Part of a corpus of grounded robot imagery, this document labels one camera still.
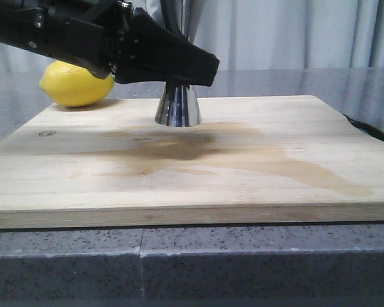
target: wood grain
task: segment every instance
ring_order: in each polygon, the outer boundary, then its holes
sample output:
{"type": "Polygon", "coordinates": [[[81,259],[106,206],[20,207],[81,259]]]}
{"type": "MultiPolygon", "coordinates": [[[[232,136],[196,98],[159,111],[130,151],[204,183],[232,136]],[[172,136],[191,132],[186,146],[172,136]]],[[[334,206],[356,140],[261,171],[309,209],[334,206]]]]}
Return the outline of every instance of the wood grain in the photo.
{"type": "Polygon", "coordinates": [[[0,228],[384,220],[384,143],[312,96],[53,105],[0,143],[0,228]]]}

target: yellow lemon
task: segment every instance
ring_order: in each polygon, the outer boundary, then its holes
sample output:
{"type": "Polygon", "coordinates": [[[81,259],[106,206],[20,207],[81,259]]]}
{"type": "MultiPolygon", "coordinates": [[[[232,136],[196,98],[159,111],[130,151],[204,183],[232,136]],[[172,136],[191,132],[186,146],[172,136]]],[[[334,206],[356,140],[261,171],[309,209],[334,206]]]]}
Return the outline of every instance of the yellow lemon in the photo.
{"type": "Polygon", "coordinates": [[[95,78],[85,68],[62,61],[50,64],[40,80],[40,87],[53,101],[66,107],[82,107],[105,98],[114,86],[109,75],[95,78]]]}

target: wooden board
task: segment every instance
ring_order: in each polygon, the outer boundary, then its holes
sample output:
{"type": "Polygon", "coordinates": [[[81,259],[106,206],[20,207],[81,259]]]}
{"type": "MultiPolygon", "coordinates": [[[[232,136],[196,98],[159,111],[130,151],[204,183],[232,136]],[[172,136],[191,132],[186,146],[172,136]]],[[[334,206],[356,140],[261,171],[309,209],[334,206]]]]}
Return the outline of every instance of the wooden board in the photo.
{"type": "Polygon", "coordinates": [[[384,143],[318,98],[51,106],[0,143],[0,228],[384,220],[384,143]]]}

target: curtain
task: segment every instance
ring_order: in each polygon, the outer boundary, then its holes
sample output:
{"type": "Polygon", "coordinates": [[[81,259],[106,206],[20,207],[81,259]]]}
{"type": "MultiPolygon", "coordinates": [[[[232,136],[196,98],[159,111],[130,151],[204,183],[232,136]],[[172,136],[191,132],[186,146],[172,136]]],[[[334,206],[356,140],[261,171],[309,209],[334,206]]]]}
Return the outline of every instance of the curtain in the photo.
{"type": "MultiPolygon", "coordinates": [[[[159,0],[133,3],[162,22],[159,0]]],[[[220,70],[384,67],[384,0],[194,0],[191,22],[220,70]]],[[[51,61],[0,44],[0,72],[51,61]]]]}

